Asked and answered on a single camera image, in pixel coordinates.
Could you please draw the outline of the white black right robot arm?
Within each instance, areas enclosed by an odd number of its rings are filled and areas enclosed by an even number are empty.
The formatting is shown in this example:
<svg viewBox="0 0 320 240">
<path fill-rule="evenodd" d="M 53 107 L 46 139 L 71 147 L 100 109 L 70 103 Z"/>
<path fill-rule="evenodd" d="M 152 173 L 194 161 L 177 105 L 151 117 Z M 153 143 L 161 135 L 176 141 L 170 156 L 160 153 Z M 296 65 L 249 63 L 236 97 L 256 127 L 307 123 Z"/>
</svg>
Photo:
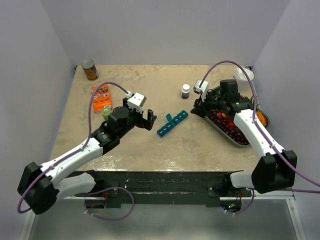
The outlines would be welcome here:
<svg viewBox="0 0 320 240">
<path fill-rule="evenodd" d="M 223 112 L 244 134 L 258 156 L 252 172 L 232 172 L 223 183 L 223 192 L 235 196 L 241 188 L 255 189 L 264 194 L 294 185 L 297 155 L 278 144 L 255 114 L 254 106 L 242 99 L 233 79 L 220 81 L 220 92 L 209 89 L 207 81 L 197 80 L 193 90 L 199 94 L 191 113 L 206 119 L 214 110 Z"/>
</svg>

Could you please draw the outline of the green pill bottle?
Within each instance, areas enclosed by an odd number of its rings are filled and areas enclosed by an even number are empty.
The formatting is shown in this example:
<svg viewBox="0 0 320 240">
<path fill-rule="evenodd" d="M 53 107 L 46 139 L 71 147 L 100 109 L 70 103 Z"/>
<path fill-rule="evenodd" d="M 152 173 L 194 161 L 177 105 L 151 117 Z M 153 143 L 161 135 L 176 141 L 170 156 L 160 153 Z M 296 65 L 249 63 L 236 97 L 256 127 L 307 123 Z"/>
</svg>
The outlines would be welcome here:
<svg viewBox="0 0 320 240">
<path fill-rule="evenodd" d="M 101 110 L 101 115 L 104 119 L 104 121 L 107 121 L 108 118 L 109 118 L 109 115 L 113 112 L 113 110 L 108 107 L 108 106 L 105 106 L 102 110 Z"/>
</svg>

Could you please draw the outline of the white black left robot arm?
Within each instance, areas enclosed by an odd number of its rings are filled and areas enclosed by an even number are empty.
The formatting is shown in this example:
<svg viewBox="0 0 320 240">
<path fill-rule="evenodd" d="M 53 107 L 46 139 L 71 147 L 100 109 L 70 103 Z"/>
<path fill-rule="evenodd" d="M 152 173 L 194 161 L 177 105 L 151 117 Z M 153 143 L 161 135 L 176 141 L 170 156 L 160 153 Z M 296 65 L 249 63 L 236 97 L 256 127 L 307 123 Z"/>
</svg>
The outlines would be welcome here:
<svg viewBox="0 0 320 240">
<path fill-rule="evenodd" d="M 87 139 L 77 147 L 53 160 L 37 165 L 25 166 L 17 191 L 21 196 L 17 211 L 22 214 L 22 202 L 29 206 L 27 211 L 39 215 L 49 210 L 57 201 L 58 184 L 84 164 L 105 155 L 120 144 L 120 140 L 134 127 L 150 131 L 156 120 L 152 110 L 143 117 L 142 107 L 146 97 L 140 93 L 124 98 L 95 131 L 89 131 Z"/>
</svg>

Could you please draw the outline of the teal weekly pill organizer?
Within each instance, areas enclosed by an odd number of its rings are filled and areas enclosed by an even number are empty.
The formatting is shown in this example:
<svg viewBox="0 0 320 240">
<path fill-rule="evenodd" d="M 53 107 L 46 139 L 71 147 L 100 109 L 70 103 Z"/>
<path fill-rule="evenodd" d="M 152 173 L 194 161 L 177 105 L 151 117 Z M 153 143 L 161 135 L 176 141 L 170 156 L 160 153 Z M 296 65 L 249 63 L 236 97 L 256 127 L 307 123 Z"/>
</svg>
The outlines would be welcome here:
<svg viewBox="0 0 320 240">
<path fill-rule="evenodd" d="M 178 113 L 176 116 L 172 117 L 170 113 L 166 115 L 167 123 L 162 126 L 160 129 L 157 130 L 157 135 L 159 137 L 164 137 L 166 134 L 168 134 L 173 128 L 175 128 L 179 123 L 181 123 L 183 120 L 185 120 L 189 114 L 182 110 L 180 113 Z"/>
</svg>

